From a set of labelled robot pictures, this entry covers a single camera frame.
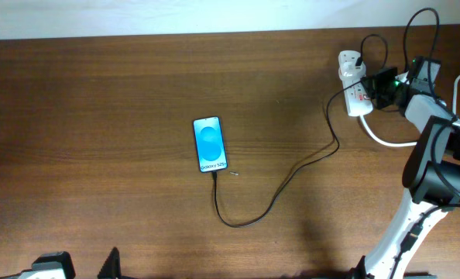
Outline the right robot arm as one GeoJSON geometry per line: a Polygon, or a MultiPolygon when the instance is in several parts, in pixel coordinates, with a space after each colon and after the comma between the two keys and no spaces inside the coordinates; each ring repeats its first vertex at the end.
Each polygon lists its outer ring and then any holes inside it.
{"type": "Polygon", "coordinates": [[[420,132],[403,169],[403,197],[376,247],[347,274],[349,278],[402,278],[428,233],[460,208],[460,119],[434,94],[441,63],[416,57],[409,71],[395,67],[366,76],[363,63],[343,63],[342,81],[361,86],[375,108],[396,105],[420,132]]]}

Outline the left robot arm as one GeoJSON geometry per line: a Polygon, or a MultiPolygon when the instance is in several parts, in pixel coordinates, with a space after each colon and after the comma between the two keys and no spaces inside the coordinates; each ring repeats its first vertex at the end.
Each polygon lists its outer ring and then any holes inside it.
{"type": "MultiPolygon", "coordinates": [[[[67,251],[45,253],[38,257],[27,270],[10,274],[0,279],[75,279],[76,271],[71,255],[67,251]]],[[[122,279],[120,254],[113,247],[98,272],[97,279],[122,279]]]]}

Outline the blue Samsung Galaxy smartphone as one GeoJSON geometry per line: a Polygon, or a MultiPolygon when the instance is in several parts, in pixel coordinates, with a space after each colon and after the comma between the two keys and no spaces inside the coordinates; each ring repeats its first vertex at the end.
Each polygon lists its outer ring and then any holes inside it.
{"type": "Polygon", "coordinates": [[[221,121],[217,116],[193,121],[197,160],[201,173],[228,167],[221,121]]]}

